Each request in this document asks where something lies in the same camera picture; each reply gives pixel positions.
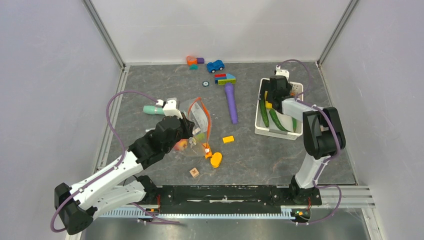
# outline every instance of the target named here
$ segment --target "gray tabletop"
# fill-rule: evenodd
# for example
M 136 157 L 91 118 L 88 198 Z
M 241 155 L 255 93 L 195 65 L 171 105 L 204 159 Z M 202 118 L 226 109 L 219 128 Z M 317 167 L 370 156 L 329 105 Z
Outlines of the gray tabletop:
M 208 73 L 204 64 L 197 70 L 183 65 L 131 66 L 126 80 L 126 90 L 137 90 L 155 98 L 166 100 L 178 98 L 183 102 L 202 97 L 211 118 L 212 128 L 209 145 L 212 152 L 223 155 L 218 168 L 213 168 L 204 157 L 186 157 L 171 153 L 160 162 L 150 166 L 139 175 L 148 175 L 156 185 L 224 185 L 224 184 L 289 184 L 299 170 L 306 151 L 303 138 L 286 140 L 255 134 L 255 115 L 261 78 L 273 75 L 277 63 L 228 63 L 223 71 L 237 79 L 235 100 L 238 124 L 232 124 L 224 87 L 215 85 L 214 74 Z M 315 63 L 307 63 L 313 81 L 308 83 L 305 70 L 298 63 L 283 66 L 289 70 L 292 82 L 309 85 L 304 100 L 322 107 L 330 105 L 326 88 Z M 209 81 L 210 86 L 202 86 Z M 116 122 L 116 130 L 125 146 L 154 128 L 163 116 L 143 113 L 144 105 L 153 102 L 134 93 L 124 94 Z M 223 137 L 234 136 L 235 141 L 223 144 Z M 114 138 L 110 145 L 107 162 L 121 155 L 121 147 Z M 197 168 L 200 175 L 193 178 L 189 171 Z M 342 155 L 330 162 L 322 173 L 320 184 L 354 184 L 353 170 L 344 150 Z

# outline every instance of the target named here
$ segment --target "white wall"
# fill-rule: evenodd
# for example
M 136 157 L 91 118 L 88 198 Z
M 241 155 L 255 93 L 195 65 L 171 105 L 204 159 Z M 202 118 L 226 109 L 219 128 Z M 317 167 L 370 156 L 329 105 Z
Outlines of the white wall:
M 423 1 L 360 1 L 323 64 L 390 240 L 424 239 Z
M 127 63 L 317 60 L 349 0 L 92 0 Z
M 90 175 L 120 69 L 80 0 L 2 0 L 0 33 L 0 239 L 63 239 L 54 188 Z

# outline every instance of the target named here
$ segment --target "green cucumber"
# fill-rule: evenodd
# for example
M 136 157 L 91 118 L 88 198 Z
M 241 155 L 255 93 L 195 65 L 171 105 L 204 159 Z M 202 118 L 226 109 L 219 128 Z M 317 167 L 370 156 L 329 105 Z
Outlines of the green cucumber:
M 291 120 L 293 121 L 293 133 L 295 133 L 296 132 L 296 128 L 298 126 L 298 121 L 294 117 L 292 117 Z
M 281 125 L 281 122 L 280 122 L 280 120 L 278 119 L 277 113 L 276 113 L 276 111 L 274 110 L 274 108 L 271 108 L 271 109 L 269 110 L 269 115 L 271 116 L 272 121 L 275 123 L 275 125 L 277 126 L 277 128 L 278 128 L 279 130 L 284 131 L 284 132 L 288 132 L 288 130 L 287 130 L 287 129 L 285 129 L 285 128 L 283 127 L 283 125 Z
M 262 115 L 263 124 L 265 124 L 265 127 L 269 128 L 270 120 L 268 120 L 268 113 L 267 113 L 267 109 L 265 108 L 264 96 L 262 96 L 261 100 L 259 100 L 259 108 L 260 108 L 260 114 Z

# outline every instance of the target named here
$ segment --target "clear plastic bag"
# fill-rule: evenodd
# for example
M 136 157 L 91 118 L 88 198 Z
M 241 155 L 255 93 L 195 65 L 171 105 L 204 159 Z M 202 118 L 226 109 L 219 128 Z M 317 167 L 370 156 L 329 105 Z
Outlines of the clear plastic bag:
M 193 137 L 182 139 L 173 149 L 187 157 L 204 156 L 211 135 L 212 121 L 202 98 L 181 102 L 178 109 L 194 123 Z

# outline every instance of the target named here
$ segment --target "white plastic bin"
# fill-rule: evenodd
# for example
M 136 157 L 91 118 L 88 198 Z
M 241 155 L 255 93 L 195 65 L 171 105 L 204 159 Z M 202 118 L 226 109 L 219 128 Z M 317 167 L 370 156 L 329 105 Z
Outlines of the white plastic bin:
M 303 134 L 303 123 L 301 123 L 300 121 L 297 121 L 296 132 L 281 131 L 274 124 L 273 120 L 271 119 L 269 115 L 270 111 L 267 109 L 266 112 L 268 113 L 269 127 L 265 127 L 264 121 L 262 121 L 261 110 L 259 109 L 259 94 L 261 92 L 262 81 L 264 80 L 269 81 L 270 79 L 262 78 L 260 80 L 259 92 L 257 94 L 258 100 L 256 103 L 256 118 L 254 121 L 254 133 L 259 135 L 280 138 L 280 139 L 296 140 L 299 136 Z M 289 81 L 289 83 L 293 85 L 293 88 L 291 90 L 292 93 L 298 94 L 303 92 L 304 86 L 301 83 L 294 82 L 294 81 Z M 303 94 L 299 98 L 303 101 L 304 99 Z M 283 115 L 278 112 L 277 112 L 277 116 L 280 123 L 283 125 L 285 129 L 289 131 L 293 130 L 293 122 L 292 122 L 291 116 Z

